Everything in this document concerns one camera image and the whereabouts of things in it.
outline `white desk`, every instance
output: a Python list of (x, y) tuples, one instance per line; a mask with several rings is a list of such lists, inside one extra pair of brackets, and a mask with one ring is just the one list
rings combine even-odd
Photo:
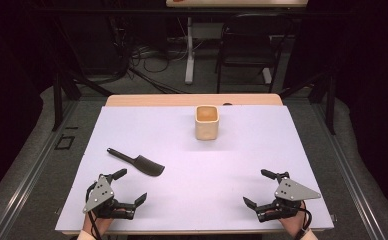
[[(115, 220), (110, 234), (280, 231), (278, 221), (260, 223), (243, 202), (243, 196), (260, 205), (274, 200), (278, 183), (262, 176), (263, 168), (276, 173), (289, 171), (293, 180), (320, 192), (291, 116), (277, 95), (156, 96), (158, 100), (151, 104), (148, 101), (154, 95), (113, 96), (103, 107), (57, 231), (77, 234), (88, 186), (100, 173), (111, 174), (122, 168), (127, 168), (128, 174), (112, 182), (115, 198), (131, 203), (145, 192), (148, 196), (134, 220)], [(143, 99), (147, 100), (145, 106), (128, 106), (132, 102), (140, 105)], [(276, 105), (244, 105), (255, 101)], [(127, 106), (113, 107), (119, 102)], [(199, 141), (194, 136), (196, 102), (243, 105), (220, 106), (218, 139)], [(159, 177), (144, 175), (107, 153), (107, 148), (132, 157), (143, 155), (166, 168)], [(333, 228), (323, 198), (307, 200), (307, 206), (313, 213), (313, 229)]]
[[(166, 0), (166, 5), (168, 7), (175, 8), (215, 8), (215, 7), (225, 7), (225, 8), (299, 8), (306, 7), (308, 0)], [(193, 51), (193, 22), (191, 17), (188, 18), (187, 24), (187, 38), (188, 38), (188, 59), (187, 59), (187, 69), (185, 72), (185, 83), (192, 84), (194, 78), (194, 56)], [(212, 33), (209, 35), (209, 38), (220, 38), (220, 31), (217, 33)], [(264, 69), (263, 77), (265, 78), (266, 83), (272, 81), (271, 74), (269, 69)]]

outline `black chair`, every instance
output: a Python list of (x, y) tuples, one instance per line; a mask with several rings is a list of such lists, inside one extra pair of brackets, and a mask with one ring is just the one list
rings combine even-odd
[(230, 17), (222, 27), (215, 72), (220, 92), (222, 66), (272, 68), (272, 87), (285, 39), (293, 28), (291, 19), (261, 13), (242, 13)]

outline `dark background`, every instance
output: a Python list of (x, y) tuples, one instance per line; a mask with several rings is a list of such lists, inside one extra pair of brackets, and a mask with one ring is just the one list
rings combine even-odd
[[(337, 97), (350, 108), (360, 155), (388, 198), (388, 2), (363, 2), (366, 3), (309, 0), (308, 10), (355, 10), (358, 17), (346, 23), (303, 21), (284, 86), (298, 84), (325, 70), (334, 59), (339, 60)], [(148, 6), (164, 7), (164, 3), (158, 0)], [(146, 6), (144, 1), (126, 4)], [(96, 27), (91, 24), (97, 34), (91, 34), (88, 40), (80, 38), (81, 32), (72, 32), (91, 20), (74, 21), (73, 26), (65, 25), (66, 20), (61, 22), (63, 29), (74, 34), (66, 38), (52, 22), (29, 16), (20, 1), (0, 1), (0, 181), (36, 124), (42, 110), (39, 94), (52, 85), (57, 64), (85, 74), (115, 74), (124, 67), (113, 47), (107, 21), (99, 20)], [(158, 24), (154, 28), (149, 27), (151, 19), (139, 22), (142, 26), (137, 29), (144, 31), (136, 32), (136, 37), (165, 49), (163, 33), (169, 32), (167, 28), (172, 22), (169, 19), (154, 22)], [(154, 41), (150, 41), (152, 35), (157, 36)], [(70, 46), (69, 39), (79, 48)], [(97, 46), (95, 52), (86, 50), (92, 49), (90, 44)], [(107, 54), (110, 61), (96, 61), (101, 54)]]

